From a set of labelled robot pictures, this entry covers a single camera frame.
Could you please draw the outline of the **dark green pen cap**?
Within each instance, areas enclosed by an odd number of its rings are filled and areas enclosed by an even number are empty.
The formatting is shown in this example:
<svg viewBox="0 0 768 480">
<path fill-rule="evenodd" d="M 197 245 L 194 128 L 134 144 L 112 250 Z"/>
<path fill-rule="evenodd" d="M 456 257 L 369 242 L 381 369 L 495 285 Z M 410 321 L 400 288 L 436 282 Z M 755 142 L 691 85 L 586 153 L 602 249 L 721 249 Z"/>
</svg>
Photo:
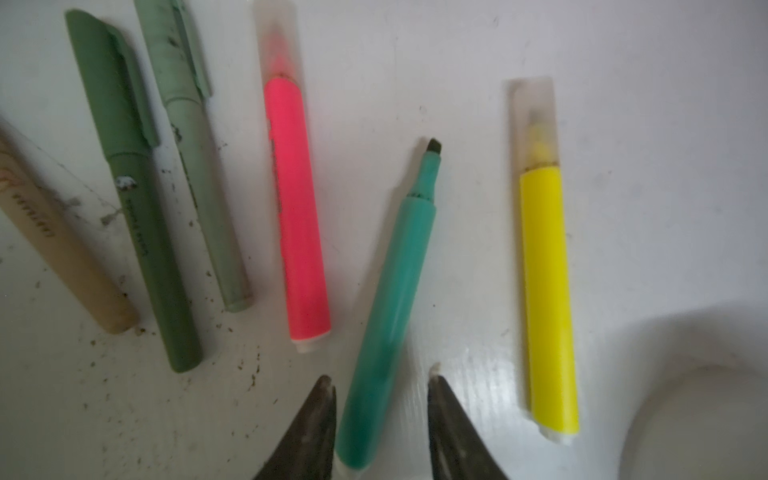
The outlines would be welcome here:
<svg viewBox="0 0 768 480">
<path fill-rule="evenodd" d="M 160 141 L 134 50 L 88 12 L 70 9 L 65 22 L 104 156 L 150 156 Z"/>
</svg>

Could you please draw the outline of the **pink highlighter pen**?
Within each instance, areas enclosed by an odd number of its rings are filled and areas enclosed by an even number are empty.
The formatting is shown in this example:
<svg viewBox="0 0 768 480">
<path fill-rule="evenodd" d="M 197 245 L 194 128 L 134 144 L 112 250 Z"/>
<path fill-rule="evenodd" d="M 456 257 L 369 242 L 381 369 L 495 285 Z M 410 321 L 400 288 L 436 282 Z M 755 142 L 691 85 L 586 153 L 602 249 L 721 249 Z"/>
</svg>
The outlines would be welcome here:
<svg viewBox="0 0 768 480">
<path fill-rule="evenodd" d="M 300 353 L 331 331 L 330 310 L 310 160 L 298 83 L 274 77 L 263 86 L 271 143 L 289 336 Z"/>
</svg>

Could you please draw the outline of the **yellow highlighter pen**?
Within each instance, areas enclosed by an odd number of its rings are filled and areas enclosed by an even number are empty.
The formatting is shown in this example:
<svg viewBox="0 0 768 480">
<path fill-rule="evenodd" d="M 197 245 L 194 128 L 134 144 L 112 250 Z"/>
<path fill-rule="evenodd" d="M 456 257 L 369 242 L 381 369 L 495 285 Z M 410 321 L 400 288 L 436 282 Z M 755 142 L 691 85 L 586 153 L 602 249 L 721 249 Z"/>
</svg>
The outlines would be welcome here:
<svg viewBox="0 0 768 480">
<path fill-rule="evenodd" d="M 519 178 L 530 407 L 548 440 L 579 434 L 579 404 L 560 166 Z"/>
</svg>

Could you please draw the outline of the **brown fineliner pen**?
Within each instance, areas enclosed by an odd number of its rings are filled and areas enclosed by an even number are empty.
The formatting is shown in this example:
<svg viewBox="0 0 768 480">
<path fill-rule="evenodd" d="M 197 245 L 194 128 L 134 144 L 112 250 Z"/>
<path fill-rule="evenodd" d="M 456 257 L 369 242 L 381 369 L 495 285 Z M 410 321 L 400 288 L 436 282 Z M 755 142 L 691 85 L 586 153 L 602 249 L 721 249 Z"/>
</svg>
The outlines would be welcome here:
<svg viewBox="0 0 768 480">
<path fill-rule="evenodd" d="M 6 141 L 1 142 L 1 209 L 105 332 L 120 334 L 138 324 L 136 308 Z"/>
</svg>

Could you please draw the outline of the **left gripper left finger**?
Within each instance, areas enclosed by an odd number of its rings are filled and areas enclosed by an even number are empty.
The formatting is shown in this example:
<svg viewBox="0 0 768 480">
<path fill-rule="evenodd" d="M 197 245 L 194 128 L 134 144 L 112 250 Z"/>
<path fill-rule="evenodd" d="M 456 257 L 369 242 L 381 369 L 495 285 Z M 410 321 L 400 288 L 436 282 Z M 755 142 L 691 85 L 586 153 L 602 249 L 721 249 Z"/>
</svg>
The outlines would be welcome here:
<svg viewBox="0 0 768 480">
<path fill-rule="evenodd" d="M 336 426 L 336 388 L 321 375 L 254 479 L 330 479 Z"/>
</svg>

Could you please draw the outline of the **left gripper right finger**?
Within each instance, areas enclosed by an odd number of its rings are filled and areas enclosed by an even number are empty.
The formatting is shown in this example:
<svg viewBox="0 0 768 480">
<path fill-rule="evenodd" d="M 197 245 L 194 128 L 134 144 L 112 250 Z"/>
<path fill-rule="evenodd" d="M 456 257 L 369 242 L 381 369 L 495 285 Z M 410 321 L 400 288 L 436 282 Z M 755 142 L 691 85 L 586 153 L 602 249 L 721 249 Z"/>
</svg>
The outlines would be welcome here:
<svg viewBox="0 0 768 480">
<path fill-rule="evenodd" d="M 430 462 L 435 480 L 508 479 L 441 375 L 432 375 L 429 379 L 427 410 Z"/>
</svg>

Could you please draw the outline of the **clear pen cap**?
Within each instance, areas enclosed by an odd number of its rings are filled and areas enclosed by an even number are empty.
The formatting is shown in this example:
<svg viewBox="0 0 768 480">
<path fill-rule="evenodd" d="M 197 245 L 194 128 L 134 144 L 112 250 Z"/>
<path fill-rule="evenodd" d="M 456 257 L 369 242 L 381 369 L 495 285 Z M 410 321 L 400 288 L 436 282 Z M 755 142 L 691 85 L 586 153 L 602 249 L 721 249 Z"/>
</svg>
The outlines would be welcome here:
<svg viewBox="0 0 768 480">
<path fill-rule="evenodd" d="M 256 39 L 263 83 L 274 77 L 301 80 L 296 5 L 293 1 L 253 2 Z"/>
<path fill-rule="evenodd" d="M 516 79 L 511 91 L 515 163 L 521 172 L 560 164 L 554 82 Z"/>
</svg>

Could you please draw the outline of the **teal highlighter pen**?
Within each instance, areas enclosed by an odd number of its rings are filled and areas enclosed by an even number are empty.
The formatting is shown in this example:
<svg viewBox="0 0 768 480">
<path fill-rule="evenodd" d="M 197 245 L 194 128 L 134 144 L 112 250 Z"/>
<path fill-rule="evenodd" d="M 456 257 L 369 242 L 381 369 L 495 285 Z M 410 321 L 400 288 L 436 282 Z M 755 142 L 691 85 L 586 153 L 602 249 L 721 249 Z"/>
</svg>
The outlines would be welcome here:
<svg viewBox="0 0 768 480">
<path fill-rule="evenodd" d="M 397 212 L 335 440 L 344 479 L 361 478 L 376 456 L 436 217 L 441 150 L 429 140 Z"/>
</svg>

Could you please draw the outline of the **light green pen cap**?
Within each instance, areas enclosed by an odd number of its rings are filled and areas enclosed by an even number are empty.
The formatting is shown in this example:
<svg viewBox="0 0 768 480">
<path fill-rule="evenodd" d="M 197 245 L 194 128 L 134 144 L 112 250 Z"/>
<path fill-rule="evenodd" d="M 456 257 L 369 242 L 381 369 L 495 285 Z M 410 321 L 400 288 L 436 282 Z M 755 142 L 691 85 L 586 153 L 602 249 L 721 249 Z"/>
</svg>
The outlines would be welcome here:
<svg viewBox="0 0 768 480">
<path fill-rule="evenodd" d="M 185 2 L 136 0 L 134 5 L 163 105 L 178 99 L 202 104 L 212 89 Z"/>
</svg>

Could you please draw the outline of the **olive green fineliner pen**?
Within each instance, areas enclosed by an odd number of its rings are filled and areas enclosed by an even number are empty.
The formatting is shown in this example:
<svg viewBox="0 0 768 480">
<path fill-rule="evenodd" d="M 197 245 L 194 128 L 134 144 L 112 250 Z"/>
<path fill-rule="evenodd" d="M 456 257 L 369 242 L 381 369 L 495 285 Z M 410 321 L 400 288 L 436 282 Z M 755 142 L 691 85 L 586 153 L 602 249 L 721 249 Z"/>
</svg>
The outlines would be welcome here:
<svg viewBox="0 0 768 480">
<path fill-rule="evenodd" d="M 173 371 L 194 369 L 203 349 L 156 188 L 151 162 L 136 154 L 107 159 Z"/>
</svg>

